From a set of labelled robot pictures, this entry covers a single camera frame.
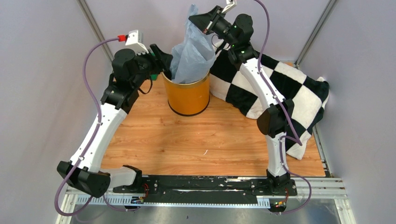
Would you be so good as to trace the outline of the translucent blue plastic bag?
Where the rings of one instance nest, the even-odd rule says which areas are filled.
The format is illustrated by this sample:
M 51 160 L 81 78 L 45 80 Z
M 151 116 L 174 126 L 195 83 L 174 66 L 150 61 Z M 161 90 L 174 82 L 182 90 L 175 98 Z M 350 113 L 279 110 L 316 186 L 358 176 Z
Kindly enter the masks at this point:
M 172 48 L 171 54 L 171 81 L 176 84 L 192 84 L 202 80 L 215 62 L 210 37 L 188 19 L 184 40 Z

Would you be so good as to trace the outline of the orange trash bin gold rim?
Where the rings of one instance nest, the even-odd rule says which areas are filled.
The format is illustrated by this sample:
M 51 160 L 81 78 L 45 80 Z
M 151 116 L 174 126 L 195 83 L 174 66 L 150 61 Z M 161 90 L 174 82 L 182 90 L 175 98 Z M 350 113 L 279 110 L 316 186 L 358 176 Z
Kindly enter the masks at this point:
M 190 84 L 176 84 L 162 72 L 167 101 L 170 109 L 181 116 L 196 116 L 206 110 L 210 103 L 210 74 Z

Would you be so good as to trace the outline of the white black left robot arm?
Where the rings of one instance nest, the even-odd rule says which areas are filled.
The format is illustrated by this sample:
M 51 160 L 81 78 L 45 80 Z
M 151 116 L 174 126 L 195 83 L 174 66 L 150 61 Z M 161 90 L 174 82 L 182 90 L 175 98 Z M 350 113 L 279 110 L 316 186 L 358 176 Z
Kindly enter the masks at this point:
M 150 50 L 144 53 L 128 48 L 115 53 L 109 84 L 100 100 L 98 120 L 69 161 L 58 164 L 58 173 L 70 187 L 95 198 L 116 187 L 124 187 L 132 193 L 142 189 L 140 169 L 130 165 L 102 169 L 101 163 L 116 130 L 138 99 L 142 84 L 151 75 L 170 74 L 172 58 L 156 44 L 151 44 Z

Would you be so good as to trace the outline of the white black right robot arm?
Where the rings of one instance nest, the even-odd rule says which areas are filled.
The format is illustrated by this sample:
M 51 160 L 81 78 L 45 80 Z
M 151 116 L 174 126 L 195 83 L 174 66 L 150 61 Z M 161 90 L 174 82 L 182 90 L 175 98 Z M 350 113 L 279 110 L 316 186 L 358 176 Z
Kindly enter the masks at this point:
M 293 112 L 294 103 L 291 99 L 286 100 L 263 73 L 261 60 L 250 43 L 254 32 L 251 16 L 240 14 L 230 23 L 224 18 L 225 12 L 225 9 L 216 6 L 208 13 L 190 16 L 189 21 L 202 33 L 215 33 L 230 45 L 230 62 L 239 68 L 262 105 L 263 113 L 256 122 L 267 143 L 267 178 L 262 186 L 256 185 L 252 189 L 266 190 L 273 195 L 281 192 L 291 194 L 293 182 L 287 171 L 285 146 L 281 137 L 286 135 L 287 119 Z

